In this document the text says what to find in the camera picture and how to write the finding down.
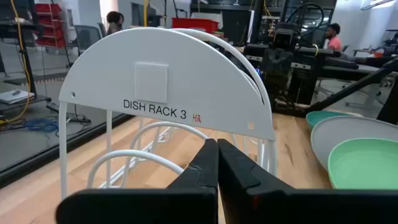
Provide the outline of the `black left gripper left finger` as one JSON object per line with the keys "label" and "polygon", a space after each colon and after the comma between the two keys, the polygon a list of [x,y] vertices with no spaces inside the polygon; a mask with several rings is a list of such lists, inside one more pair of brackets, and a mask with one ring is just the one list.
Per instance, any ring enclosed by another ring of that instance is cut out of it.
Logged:
{"label": "black left gripper left finger", "polygon": [[164,189],[86,189],[64,199],[57,223],[217,223],[218,144],[207,139]]}

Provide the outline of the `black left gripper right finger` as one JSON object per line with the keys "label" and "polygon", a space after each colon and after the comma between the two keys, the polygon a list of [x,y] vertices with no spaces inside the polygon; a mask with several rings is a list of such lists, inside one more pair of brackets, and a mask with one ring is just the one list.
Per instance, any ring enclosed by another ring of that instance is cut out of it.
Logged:
{"label": "black left gripper right finger", "polygon": [[395,190],[295,189],[229,141],[217,143],[227,223],[397,223]]}

